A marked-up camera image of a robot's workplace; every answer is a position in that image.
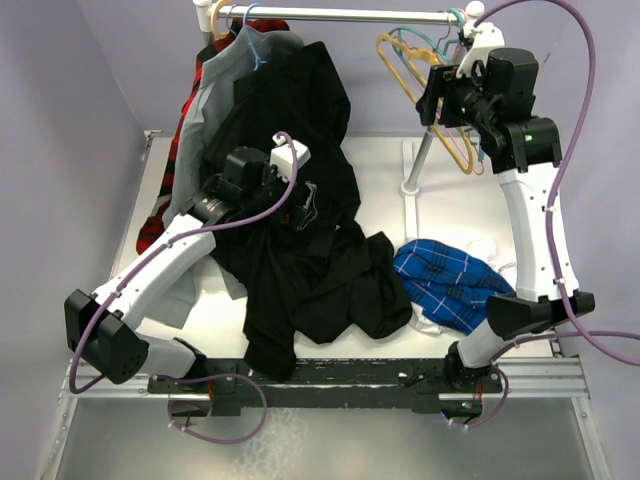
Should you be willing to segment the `yellow clothes hanger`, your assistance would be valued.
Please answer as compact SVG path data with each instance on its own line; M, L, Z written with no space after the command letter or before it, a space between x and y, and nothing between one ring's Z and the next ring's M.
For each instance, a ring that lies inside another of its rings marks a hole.
M407 27L398 27L380 34L376 39L375 49L392 78L411 103L416 105L417 100L426 89L429 71L432 67L439 65L438 57L433 52L435 43L425 35L417 35L419 39L423 40L423 45L413 46L404 38L405 33L408 33ZM432 125L429 128L429 133L438 140L433 133L434 126L437 125ZM449 129L453 131L455 136L458 135L458 129L463 131L459 127L455 129L449 127Z

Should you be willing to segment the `black polo shirt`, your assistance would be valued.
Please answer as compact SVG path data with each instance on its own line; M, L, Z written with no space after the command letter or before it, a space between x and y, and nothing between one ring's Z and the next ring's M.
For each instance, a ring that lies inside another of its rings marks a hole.
M376 340L403 328L412 307L393 256L393 245L382 232L365 237L342 228L326 258L267 240L247 283L246 363L283 381L296 366L297 333L324 345L352 325Z

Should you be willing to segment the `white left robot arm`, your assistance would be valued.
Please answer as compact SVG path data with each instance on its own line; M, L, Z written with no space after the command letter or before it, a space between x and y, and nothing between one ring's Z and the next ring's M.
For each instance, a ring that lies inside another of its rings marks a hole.
M206 356L180 338L162 339L138 331L151 306L216 247L216 234L285 215L307 146L275 136L269 153L238 147L227 155L221 173L211 176L177 214L165 232L136 260L91 293L73 291L64 302L66 339L73 353L69 389L80 363L100 379L122 384L138 373L171 378L184 392L202 387Z

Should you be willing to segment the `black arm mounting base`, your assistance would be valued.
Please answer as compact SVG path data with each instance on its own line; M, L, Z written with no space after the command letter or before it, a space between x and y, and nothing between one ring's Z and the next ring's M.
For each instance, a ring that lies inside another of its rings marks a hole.
M242 359L207 359L180 384L159 374L152 394L205 395L210 413L237 415L243 408L402 409L440 411L442 394L473 395L491 389L491 369L468 370L446 359L303 359L284 381L268 378Z

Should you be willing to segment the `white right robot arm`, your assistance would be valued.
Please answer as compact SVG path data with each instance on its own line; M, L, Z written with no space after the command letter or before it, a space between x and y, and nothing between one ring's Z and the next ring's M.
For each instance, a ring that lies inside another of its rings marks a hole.
M444 359L446 383L467 391L491 372L499 351L595 309L568 255L561 208L547 204L562 165L553 120L533 115L539 65L524 49L501 47L473 61L431 69L416 109L425 126L471 127L480 136L507 203L517 262L514 292L492 296L486 319L453 343Z

